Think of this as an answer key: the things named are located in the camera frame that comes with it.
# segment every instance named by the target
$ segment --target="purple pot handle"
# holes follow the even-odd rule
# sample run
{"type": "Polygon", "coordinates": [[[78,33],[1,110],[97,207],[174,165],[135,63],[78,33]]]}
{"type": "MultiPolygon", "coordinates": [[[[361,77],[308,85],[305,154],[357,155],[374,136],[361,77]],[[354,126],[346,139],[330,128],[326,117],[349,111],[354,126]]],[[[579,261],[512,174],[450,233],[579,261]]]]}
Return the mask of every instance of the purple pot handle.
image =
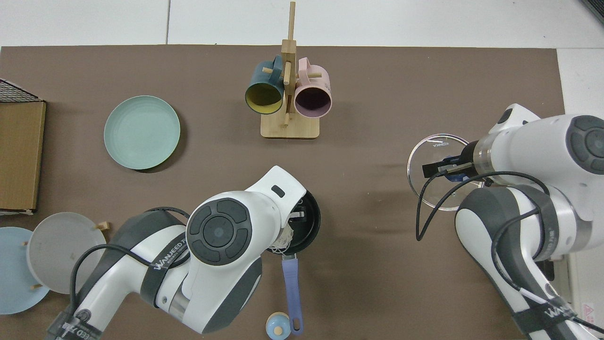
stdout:
{"type": "Polygon", "coordinates": [[[288,296],[289,325],[291,326],[292,334],[301,335],[304,330],[304,322],[302,321],[300,287],[298,285],[298,259],[283,260],[281,266],[283,267],[283,276],[285,277],[285,291],[288,296]]]}

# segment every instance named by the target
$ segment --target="white floor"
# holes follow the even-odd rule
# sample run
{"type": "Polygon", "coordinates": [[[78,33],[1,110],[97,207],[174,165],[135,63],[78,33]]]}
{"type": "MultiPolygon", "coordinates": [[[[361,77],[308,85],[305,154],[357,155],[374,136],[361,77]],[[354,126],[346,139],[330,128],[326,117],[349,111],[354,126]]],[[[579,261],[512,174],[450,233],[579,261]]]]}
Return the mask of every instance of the white floor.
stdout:
{"type": "MultiPolygon", "coordinates": [[[[566,113],[604,118],[604,25],[579,0],[298,0],[296,9],[301,46],[556,48],[566,113]]],[[[0,0],[0,47],[279,45],[288,11],[288,0],[0,0]]],[[[579,298],[599,303],[602,325],[604,247],[575,260],[579,298]]]]}

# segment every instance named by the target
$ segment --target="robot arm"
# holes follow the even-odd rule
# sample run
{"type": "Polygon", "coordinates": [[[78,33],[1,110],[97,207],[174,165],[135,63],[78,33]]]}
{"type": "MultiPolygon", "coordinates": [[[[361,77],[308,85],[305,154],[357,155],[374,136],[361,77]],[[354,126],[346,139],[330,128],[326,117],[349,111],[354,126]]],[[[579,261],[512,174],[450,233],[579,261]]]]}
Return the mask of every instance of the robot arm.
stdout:
{"type": "Polygon", "coordinates": [[[464,248],[489,276],[512,316],[530,339],[596,339],[572,321],[576,315],[555,292],[534,261],[594,247],[604,240],[604,120],[593,116],[538,119],[514,104],[489,135],[471,143],[462,155],[472,157],[474,174],[515,171],[542,180],[535,184],[508,175],[493,176],[506,187],[476,189],[455,217],[464,248]],[[537,208],[502,234],[492,259],[491,245],[511,219],[537,208]]]}
{"type": "Polygon", "coordinates": [[[132,292],[198,333],[228,326],[260,280],[260,254],[277,239],[305,193],[275,166],[247,190],[224,192],[200,204],[186,227],[166,211],[129,219],[110,244],[139,261],[106,250],[75,306],[57,317],[46,340],[100,338],[132,292]],[[190,259],[173,266],[187,249],[190,259]]]}

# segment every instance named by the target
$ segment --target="wooden mug tree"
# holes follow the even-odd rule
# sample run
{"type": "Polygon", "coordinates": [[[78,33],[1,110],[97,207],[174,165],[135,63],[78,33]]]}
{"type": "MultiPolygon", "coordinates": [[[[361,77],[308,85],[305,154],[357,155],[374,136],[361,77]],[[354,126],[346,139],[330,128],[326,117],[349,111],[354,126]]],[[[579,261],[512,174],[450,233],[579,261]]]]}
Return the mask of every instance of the wooden mug tree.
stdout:
{"type": "MultiPolygon", "coordinates": [[[[296,90],[296,41],[294,40],[294,16],[296,3],[289,3],[288,38],[281,42],[283,60],[283,105],[273,114],[263,114],[260,118],[260,134],[264,138],[314,139],[319,136],[319,118],[307,118],[297,114],[294,107],[296,90]]],[[[272,73],[272,69],[262,69],[272,73]]],[[[309,74],[309,77],[321,77],[321,74],[309,74]]]]}

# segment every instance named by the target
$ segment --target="black cable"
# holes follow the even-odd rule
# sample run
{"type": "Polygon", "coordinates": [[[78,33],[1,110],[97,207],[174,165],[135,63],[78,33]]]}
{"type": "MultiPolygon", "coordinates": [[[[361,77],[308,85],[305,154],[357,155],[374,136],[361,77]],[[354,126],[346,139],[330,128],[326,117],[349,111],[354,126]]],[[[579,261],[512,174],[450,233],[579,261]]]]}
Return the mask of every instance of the black cable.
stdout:
{"type": "Polygon", "coordinates": [[[503,226],[501,228],[499,228],[499,230],[497,230],[497,232],[495,233],[495,235],[493,236],[493,242],[491,243],[491,259],[493,260],[493,264],[495,265],[495,269],[497,270],[497,272],[499,273],[499,275],[510,285],[512,286],[514,289],[516,289],[517,291],[521,290],[521,287],[517,284],[514,283],[514,281],[512,281],[511,278],[509,278],[504,272],[503,269],[501,268],[499,261],[497,261],[497,246],[499,246],[499,241],[501,240],[501,237],[503,236],[504,233],[506,233],[506,231],[509,229],[509,227],[511,225],[513,225],[514,223],[523,220],[529,216],[532,216],[534,214],[540,214],[539,209],[533,209],[529,212],[526,212],[522,215],[518,215],[514,218],[511,218],[510,220],[508,220],[505,224],[503,224],[503,226]]]}
{"type": "Polygon", "coordinates": [[[191,215],[189,215],[188,212],[186,212],[182,209],[171,207],[171,206],[160,206],[157,208],[151,208],[149,210],[145,210],[145,212],[149,212],[149,211],[173,211],[173,212],[177,212],[177,213],[181,214],[186,219],[191,218],[191,215]]]}
{"type": "MultiPolygon", "coordinates": [[[[191,218],[191,215],[188,212],[186,212],[186,211],[184,211],[182,209],[171,207],[171,206],[160,206],[160,207],[157,207],[157,208],[151,208],[151,209],[145,210],[145,212],[150,212],[150,211],[173,211],[173,212],[177,212],[177,213],[181,214],[186,219],[191,218]]],[[[170,266],[170,268],[174,268],[174,267],[180,266],[181,264],[187,262],[187,260],[190,257],[191,257],[191,252],[187,252],[183,258],[181,258],[180,260],[175,261],[170,266]]]]}
{"type": "Polygon", "coordinates": [[[421,241],[424,234],[426,233],[426,230],[428,228],[428,226],[430,225],[430,222],[432,222],[432,219],[434,218],[434,215],[436,214],[436,212],[439,210],[440,206],[442,206],[446,199],[449,198],[449,196],[451,196],[455,191],[459,190],[462,186],[476,181],[476,180],[481,180],[483,178],[486,177],[490,177],[490,176],[497,176],[497,175],[508,175],[508,176],[516,176],[516,177],[522,177],[522,178],[526,178],[527,180],[531,180],[533,182],[535,182],[539,187],[541,187],[541,189],[543,190],[543,192],[546,195],[550,195],[550,191],[549,189],[547,189],[547,186],[545,185],[545,183],[543,183],[542,181],[538,180],[537,178],[522,173],[522,172],[516,172],[516,171],[492,171],[492,172],[487,172],[485,174],[481,174],[481,175],[476,175],[473,177],[468,178],[467,180],[464,180],[463,182],[459,183],[458,185],[454,186],[451,190],[449,190],[441,199],[440,201],[434,206],[434,208],[432,209],[432,211],[430,212],[430,215],[428,216],[428,219],[426,220],[426,222],[423,225],[422,228],[422,232],[419,232],[419,215],[420,215],[420,209],[422,207],[422,200],[423,200],[423,195],[426,192],[426,188],[428,187],[429,182],[432,182],[436,177],[441,177],[444,176],[447,172],[446,171],[441,171],[438,172],[434,175],[432,175],[432,177],[430,177],[428,179],[428,181],[426,181],[426,184],[424,184],[422,191],[419,195],[419,200],[417,202],[417,214],[416,214],[416,240],[417,241],[421,241]]]}
{"type": "Polygon", "coordinates": [[[587,321],[585,321],[583,319],[580,319],[580,318],[578,318],[576,316],[573,317],[573,318],[571,318],[571,320],[573,320],[574,322],[576,322],[578,324],[584,325],[585,327],[591,328],[591,329],[595,330],[596,332],[600,332],[600,333],[604,334],[604,329],[603,328],[598,327],[598,326],[596,326],[596,325],[594,325],[594,324],[592,324],[590,322],[587,322],[587,321]]]}
{"type": "Polygon", "coordinates": [[[426,230],[428,229],[428,225],[429,225],[429,221],[427,221],[426,224],[423,225],[422,232],[419,231],[419,215],[420,215],[420,211],[422,209],[423,195],[426,192],[426,189],[428,188],[428,185],[433,180],[435,180],[437,177],[441,177],[441,176],[446,175],[446,173],[447,173],[447,171],[443,170],[441,172],[437,172],[434,175],[430,176],[430,178],[423,185],[422,191],[419,194],[419,200],[417,201],[417,210],[416,210],[416,240],[417,241],[421,241],[422,240],[423,235],[426,233],[426,230]]]}
{"type": "MultiPolygon", "coordinates": [[[[94,246],[94,247],[88,249],[75,262],[76,264],[74,265],[73,269],[71,270],[71,277],[70,277],[70,281],[69,281],[69,315],[73,315],[76,312],[75,310],[77,308],[77,301],[76,301],[77,296],[76,296],[76,291],[75,291],[76,290],[75,283],[76,283],[76,278],[77,278],[77,271],[79,270],[80,266],[82,265],[82,262],[84,262],[84,260],[88,257],[88,255],[94,253],[95,251],[97,251],[99,249],[117,250],[119,252],[122,252],[125,255],[132,257],[133,259],[137,260],[139,263],[141,263],[147,267],[151,265],[151,262],[140,257],[135,252],[132,252],[128,248],[118,246],[117,244],[111,244],[111,243],[99,244],[97,246],[94,246]]],[[[181,258],[180,260],[177,260],[174,263],[172,263],[170,265],[170,267],[168,267],[168,268],[172,269],[174,267],[180,266],[181,264],[185,263],[189,259],[189,257],[190,257],[190,253],[186,254],[185,257],[181,258]]]]}
{"type": "MultiPolygon", "coordinates": [[[[428,216],[428,219],[426,220],[426,222],[425,222],[425,224],[424,224],[424,226],[422,228],[422,231],[420,232],[419,231],[420,209],[422,207],[423,196],[424,196],[424,193],[426,192],[426,188],[428,187],[428,185],[434,179],[436,179],[437,177],[444,176],[446,174],[447,174],[447,171],[444,170],[444,171],[441,171],[441,172],[438,172],[438,173],[432,175],[426,181],[426,183],[424,184],[424,186],[422,188],[422,191],[421,191],[421,193],[419,195],[419,199],[418,199],[418,202],[417,202],[417,214],[416,214],[416,240],[417,241],[421,241],[422,240],[422,238],[423,238],[424,234],[426,233],[426,230],[427,230],[430,222],[432,221],[432,218],[434,217],[434,215],[436,214],[436,212],[438,211],[438,209],[444,204],[444,202],[446,201],[446,199],[449,198],[449,196],[451,196],[455,191],[459,190],[462,186],[464,186],[464,185],[466,185],[466,184],[468,184],[468,183],[470,183],[472,181],[479,180],[479,179],[482,179],[482,178],[486,178],[486,180],[485,180],[486,186],[490,186],[493,183],[493,181],[490,178],[488,178],[488,177],[495,176],[495,175],[512,175],[512,176],[526,178],[528,180],[531,180],[531,181],[535,182],[537,185],[539,185],[539,187],[541,187],[541,189],[543,190],[543,192],[546,195],[550,195],[550,191],[547,189],[545,183],[543,183],[542,181],[538,180],[537,178],[535,178],[535,177],[533,177],[531,175],[523,174],[521,172],[514,172],[514,171],[493,171],[493,172],[488,172],[486,174],[481,174],[481,175],[473,176],[473,177],[471,177],[471,178],[469,178],[467,180],[464,180],[463,182],[459,183],[455,187],[453,187],[451,190],[449,190],[440,199],[440,201],[432,209],[430,215],[428,216]]],[[[510,286],[512,286],[514,289],[516,289],[518,291],[520,291],[522,288],[519,285],[517,285],[516,283],[514,283],[509,277],[507,277],[507,275],[505,275],[503,273],[503,270],[500,267],[499,262],[497,261],[497,258],[496,258],[496,255],[497,255],[496,250],[497,250],[497,246],[499,245],[501,237],[504,235],[504,233],[509,229],[509,227],[511,225],[513,225],[514,223],[516,223],[518,221],[521,221],[521,220],[523,220],[523,219],[525,219],[525,218],[527,218],[529,216],[535,215],[535,214],[539,214],[539,215],[541,214],[541,212],[540,212],[540,210],[539,210],[538,207],[535,208],[535,209],[533,209],[533,210],[531,210],[531,211],[529,211],[529,212],[526,212],[526,213],[524,213],[522,215],[519,215],[519,216],[516,216],[516,217],[510,219],[503,226],[501,226],[501,228],[493,236],[493,242],[491,243],[491,259],[493,261],[493,264],[495,265],[495,268],[496,268],[497,272],[503,278],[503,280],[506,281],[507,284],[509,284],[510,286]]],[[[585,327],[588,327],[590,329],[593,329],[593,330],[595,330],[595,331],[597,331],[599,333],[604,334],[604,329],[603,328],[598,327],[598,326],[596,326],[596,325],[594,325],[594,324],[592,324],[592,323],[590,323],[588,321],[585,321],[583,319],[580,319],[580,318],[578,318],[576,316],[572,317],[570,320],[572,320],[572,321],[574,321],[574,322],[576,322],[576,323],[578,323],[580,325],[583,325],[585,327]]]]}

